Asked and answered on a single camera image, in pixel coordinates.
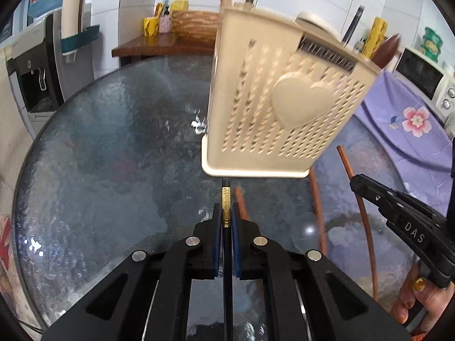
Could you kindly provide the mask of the right hand painted nails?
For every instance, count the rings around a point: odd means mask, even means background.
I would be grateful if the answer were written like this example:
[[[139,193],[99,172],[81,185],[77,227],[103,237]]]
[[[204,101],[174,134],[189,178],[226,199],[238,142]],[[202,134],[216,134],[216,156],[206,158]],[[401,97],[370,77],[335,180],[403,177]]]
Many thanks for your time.
[[[390,315],[399,323],[404,324],[409,318],[411,308],[417,302],[426,309],[427,314],[414,330],[414,339],[422,339],[437,323],[445,308],[454,295],[454,284],[441,289],[429,279],[419,274],[419,264],[414,263],[402,284],[398,298],[393,303]]]

